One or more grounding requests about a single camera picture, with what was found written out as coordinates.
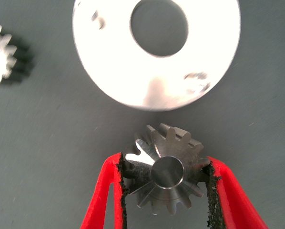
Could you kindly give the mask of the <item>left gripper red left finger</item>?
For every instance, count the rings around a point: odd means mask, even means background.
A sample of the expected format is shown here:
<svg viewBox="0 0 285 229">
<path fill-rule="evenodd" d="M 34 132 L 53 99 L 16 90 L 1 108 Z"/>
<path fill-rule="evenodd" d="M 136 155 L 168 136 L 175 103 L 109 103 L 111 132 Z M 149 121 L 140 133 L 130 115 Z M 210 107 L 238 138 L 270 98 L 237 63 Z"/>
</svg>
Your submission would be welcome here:
<svg viewBox="0 0 285 229">
<path fill-rule="evenodd" d="M 122 153 L 108 157 L 100 170 L 94 193 L 82 221 L 82 229 L 104 228 L 105 213 L 110 185 L 113 184 L 114 227 L 127 228 L 127 212 L 125 197 L 127 189 L 123 180 L 124 159 Z"/>
</svg>

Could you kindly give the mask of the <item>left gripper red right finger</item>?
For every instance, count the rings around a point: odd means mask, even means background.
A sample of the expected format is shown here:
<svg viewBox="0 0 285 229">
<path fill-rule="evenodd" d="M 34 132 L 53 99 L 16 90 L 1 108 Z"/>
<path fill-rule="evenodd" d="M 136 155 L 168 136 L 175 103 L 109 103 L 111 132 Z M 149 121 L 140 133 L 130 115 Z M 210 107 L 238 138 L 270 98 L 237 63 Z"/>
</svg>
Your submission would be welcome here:
<svg viewBox="0 0 285 229">
<path fill-rule="evenodd" d="M 204 168 L 209 175 L 206 182 L 209 229 L 267 229 L 232 170 L 222 161 L 208 157 Z"/>
</svg>

